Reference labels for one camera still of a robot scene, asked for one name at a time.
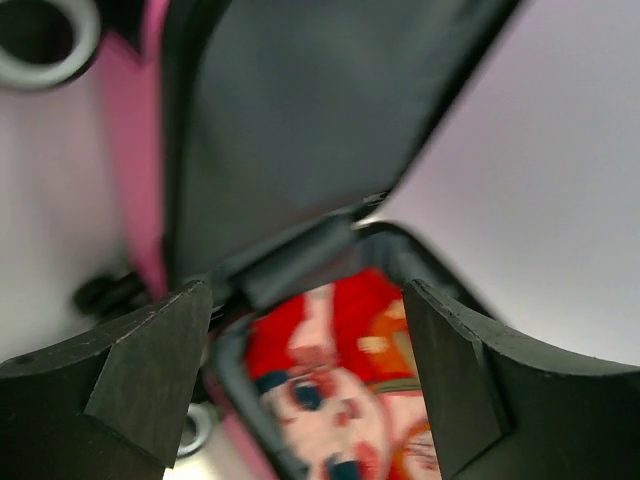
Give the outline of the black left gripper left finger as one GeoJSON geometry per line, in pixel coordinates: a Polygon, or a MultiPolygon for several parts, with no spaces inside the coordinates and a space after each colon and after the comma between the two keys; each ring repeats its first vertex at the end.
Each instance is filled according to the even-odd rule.
{"type": "Polygon", "coordinates": [[[160,479],[174,465],[212,310],[194,281],[1,365],[4,479],[160,479]]]}

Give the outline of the red cartoon print cloth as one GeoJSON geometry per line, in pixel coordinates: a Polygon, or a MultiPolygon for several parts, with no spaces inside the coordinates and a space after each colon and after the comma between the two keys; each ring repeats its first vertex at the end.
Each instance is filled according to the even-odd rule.
{"type": "Polygon", "coordinates": [[[255,321],[245,361],[305,478],[440,478],[402,292],[379,270],[255,321]]]}

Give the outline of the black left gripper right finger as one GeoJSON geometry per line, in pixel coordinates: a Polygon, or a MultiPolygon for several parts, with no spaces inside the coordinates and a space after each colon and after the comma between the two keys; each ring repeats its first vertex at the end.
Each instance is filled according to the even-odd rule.
{"type": "Polygon", "coordinates": [[[635,479],[639,371],[569,352],[415,281],[404,304],[446,479],[635,479]]]}

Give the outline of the pink hard-shell suitcase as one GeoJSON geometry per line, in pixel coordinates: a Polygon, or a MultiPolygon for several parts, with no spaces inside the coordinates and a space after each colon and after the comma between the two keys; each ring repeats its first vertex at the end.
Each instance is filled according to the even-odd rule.
{"type": "Polygon", "coordinates": [[[212,310],[185,420],[209,394],[261,478],[307,479],[245,361],[253,323],[365,269],[474,298],[413,234],[372,219],[516,10],[513,1],[5,1],[1,84],[93,66],[128,181],[135,269],[74,295],[99,325],[184,285],[212,310]]]}

